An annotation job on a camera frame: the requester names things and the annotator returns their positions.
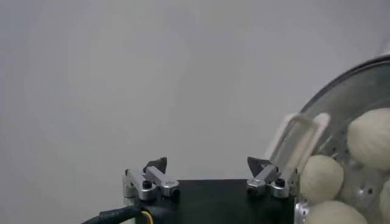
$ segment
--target transparent bowl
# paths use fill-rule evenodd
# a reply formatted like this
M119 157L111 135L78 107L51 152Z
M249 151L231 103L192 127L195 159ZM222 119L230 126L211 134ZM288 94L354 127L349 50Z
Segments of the transparent bowl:
M314 154L331 156L343 166L344 183L336 200L352 205L368 223L374 224L384 223L378 197L390 173L364 167L354 160L346 144L346 133L356 117L383 107L390 107L390 56L375 58L343 73L320 90L301 111L308 117L323 112L331 115ZM284 147L293 144L294 130L291 132ZM296 204L296 223L304 223L309 212L310 202L300 197Z

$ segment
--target metal rim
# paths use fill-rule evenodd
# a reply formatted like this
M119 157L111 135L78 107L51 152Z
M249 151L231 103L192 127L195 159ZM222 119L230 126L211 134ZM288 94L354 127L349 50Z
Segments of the metal rim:
M349 69L348 71L342 73L337 78L333 79L330 83L328 83L325 87L323 87L314 97L312 97L308 103L301 109L301 113L306 112L318 99L320 99L325 93L330 91L332 88L342 83L343 81L351 78L352 76L358 75L360 72L365 71L367 69L371 69L374 66L382 65L390 62L390 55L382 55L377 58L368 60L360 65Z

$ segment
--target metal clamp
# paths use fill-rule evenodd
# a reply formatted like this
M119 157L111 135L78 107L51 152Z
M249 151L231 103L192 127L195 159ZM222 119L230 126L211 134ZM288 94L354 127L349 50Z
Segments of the metal clamp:
M156 185L145 179L142 173L129 169L122 178L123 196L133 198L138 196L141 200L154 200L156 198Z
M279 176L278 167L267 165L255 178L247 180L247 194L250 197L258 197L266 192L267 185Z
M157 184L164 197L177 198L180 195L179 182L168 178L154 166L149 166L145 170L145 177Z
M256 177L247 181L247 193L261 195L269 186L274 197L298 196L299 173L329 122L330 116L327 113L319 114L314 119L300 114L285 117L264 159L248 158L250 170ZM288 147L285 145L286 138L290 138Z
M288 198L299 195L299 176L297 169L286 169L280 177L272 182L271 194L275 198Z

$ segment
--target dough ball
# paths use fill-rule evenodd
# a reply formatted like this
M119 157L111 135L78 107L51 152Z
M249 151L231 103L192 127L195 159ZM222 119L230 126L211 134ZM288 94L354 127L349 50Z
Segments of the dough ball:
M306 224L367 224L367 220L343 202L325 201L310 209Z
M334 159L311 156L300 176L300 193L314 204L332 200L343 181L344 170Z
M352 121L347 144L364 165L390 170L390 108L370 110Z
M379 195L379 208L385 223L390 223L390 180L388 180Z

